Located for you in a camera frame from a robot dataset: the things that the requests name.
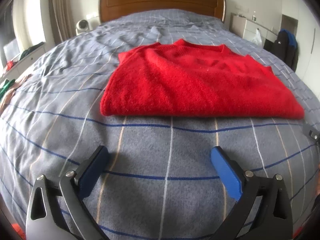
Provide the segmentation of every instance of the folded red sweater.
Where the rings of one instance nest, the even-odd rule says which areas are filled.
[[[225,45],[157,42],[119,60],[100,103],[103,115],[304,117],[271,67]]]

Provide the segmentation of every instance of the nightstand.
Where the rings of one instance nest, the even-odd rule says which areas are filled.
[[[258,24],[257,22],[253,22],[247,18],[237,15],[232,15],[231,18],[230,31],[238,35],[240,38],[243,38],[247,41],[252,41],[256,35],[257,29],[259,29],[261,33],[262,47],[264,46],[266,40],[275,42],[277,39],[277,34],[273,33],[271,30]]]

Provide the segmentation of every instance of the clothes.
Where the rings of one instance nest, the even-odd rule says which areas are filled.
[[[271,67],[224,44],[157,42],[120,53],[119,61],[101,99],[103,115],[304,117]]]
[[[0,89],[0,101],[15,81],[15,79],[12,79],[11,81],[9,81],[8,79],[5,80],[3,87]]]
[[[296,37],[286,29],[281,29],[280,32],[286,32],[287,33],[287,35],[289,37],[289,46],[293,46],[296,49],[297,46],[298,46],[297,41],[296,41]]]
[[[15,90],[20,87],[30,76],[31,74],[20,76],[18,79],[14,82],[14,84],[6,91],[4,94],[1,102],[0,102],[0,115],[3,113],[5,107],[10,102],[11,98],[15,94]]]
[[[24,52],[21,53],[20,59],[22,60],[26,55],[30,54],[31,52],[33,52],[34,50],[38,49],[40,46],[42,46],[44,44],[43,41],[41,41],[39,44],[36,44],[28,49],[26,49]]]
[[[270,52],[286,63],[293,71],[296,71],[298,62],[297,47],[295,36],[288,30],[281,29]]]
[[[12,67],[16,64],[16,62],[9,60],[7,65],[5,66],[6,71],[12,69]]]
[[[26,234],[23,232],[19,224],[12,224],[12,227],[23,240],[26,240]]]

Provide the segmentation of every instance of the white cabinet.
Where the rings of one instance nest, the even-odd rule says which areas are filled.
[[[44,46],[41,46],[35,51],[31,52],[29,55],[27,55],[26,58],[23,59],[21,62],[18,62],[16,68],[19,74],[21,75],[23,72],[25,72],[44,53]]]
[[[18,61],[12,69],[4,74],[2,78],[0,78],[0,83],[5,79],[17,79],[22,73],[24,73],[34,62],[37,61],[45,53],[45,44],[26,55],[22,60]]]
[[[259,29],[261,34],[262,47],[264,46],[266,39],[270,40],[271,42],[274,42],[276,40],[277,35],[266,27],[236,15],[234,15],[232,18],[230,31],[247,41],[253,40],[256,35],[257,29]]]

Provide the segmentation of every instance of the bedspread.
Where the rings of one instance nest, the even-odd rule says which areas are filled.
[[[226,44],[270,65],[305,109],[305,121],[320,129],[320,103],[309,88],[284,62],[230,33],[220,20],[170,9],[106,22],[38,59],[0,116],[0,192],[22,227],[37,175],[50,179],[76,169],[99,145],[112,158],[84,203],[110,239],[203,239],[214,233],[235,203],[210,162],[215,145],[256,175],[280,173],[294,230],[304,222],[315,199],[319,164],[319,149],[302,134],[304,120],[100,114],[118,53],[181,38]],[[250,228],[258,204],[259,199],[242,232]]]

